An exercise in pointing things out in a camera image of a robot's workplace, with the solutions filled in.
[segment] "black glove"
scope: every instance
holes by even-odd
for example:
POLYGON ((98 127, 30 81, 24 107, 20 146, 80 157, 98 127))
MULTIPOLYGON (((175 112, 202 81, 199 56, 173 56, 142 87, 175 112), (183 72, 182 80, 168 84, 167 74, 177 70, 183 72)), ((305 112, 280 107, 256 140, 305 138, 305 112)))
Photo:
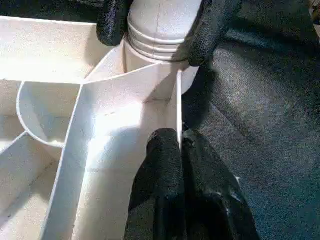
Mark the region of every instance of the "black glove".
POLYGON ((258 240, 235 176, 199 133, 183 133, 182 162, 188 239, 258 240))
POLYGON ((125 240, 182 240, 185 230, 182 161, 173 129, 155 131, 135 176, 125 240))
MULTIPOLYGON (((119 45, 128 28, 127 17, 133 0, 104 0, 97 21, 97 37, 105 45, 119 45)), ((231 20, 241 9, 242 0, 203 0, 199 25, 193 36, 188 60, 203 64, 227 33, 231 20)))

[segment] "dark gray surface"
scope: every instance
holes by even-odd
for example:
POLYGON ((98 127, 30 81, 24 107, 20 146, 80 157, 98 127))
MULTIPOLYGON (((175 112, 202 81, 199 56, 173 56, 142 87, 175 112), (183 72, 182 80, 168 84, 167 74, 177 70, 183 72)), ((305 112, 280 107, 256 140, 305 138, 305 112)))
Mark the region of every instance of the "dark gray surface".
POLYGON ((320 63, 222 43, 183 117, 240 178, 261 239, 319 239, 320 63))

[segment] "finger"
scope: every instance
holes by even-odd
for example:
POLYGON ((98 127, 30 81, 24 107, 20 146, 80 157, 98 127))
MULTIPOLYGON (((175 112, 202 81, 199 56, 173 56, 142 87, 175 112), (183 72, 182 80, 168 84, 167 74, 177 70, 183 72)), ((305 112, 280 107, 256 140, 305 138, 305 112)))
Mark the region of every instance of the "finger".
POLYGON ((133 182, 124 239, 182 239, 185 198, 176 131, 155 131, 146 152, 133 182))
POLYGON ((104 0, 98 16, 96 35, 107 46, 120 44, 127 31, 127 17, 133 0, 104 0))
POLYGON ((211 56, 241 9, 241 3, 242 0, 204 0, 201 19, 189 50, 191 66, 200 66, 211 56))

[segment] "white plastic insert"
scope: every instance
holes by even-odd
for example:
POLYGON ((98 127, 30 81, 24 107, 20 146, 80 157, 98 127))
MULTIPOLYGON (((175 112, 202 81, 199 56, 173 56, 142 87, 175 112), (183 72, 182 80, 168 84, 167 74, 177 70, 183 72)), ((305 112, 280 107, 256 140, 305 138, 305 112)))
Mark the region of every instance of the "white plastic insert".
POLYGON ((126 37, 106 47, 91 23, 0 17, 0 30, 0 239, 122 239, 148 138, 180 141, 198 69, 126 37))

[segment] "white plastic tray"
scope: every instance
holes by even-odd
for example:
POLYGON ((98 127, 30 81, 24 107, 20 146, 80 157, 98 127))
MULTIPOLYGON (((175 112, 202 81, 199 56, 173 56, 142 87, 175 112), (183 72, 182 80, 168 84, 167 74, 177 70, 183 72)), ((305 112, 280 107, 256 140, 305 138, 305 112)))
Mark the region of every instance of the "white plastic tray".
POLYGON ((0 239, 117 240, 149 136, 181 138, 186 62, 91 23, 0 17, 0 239))

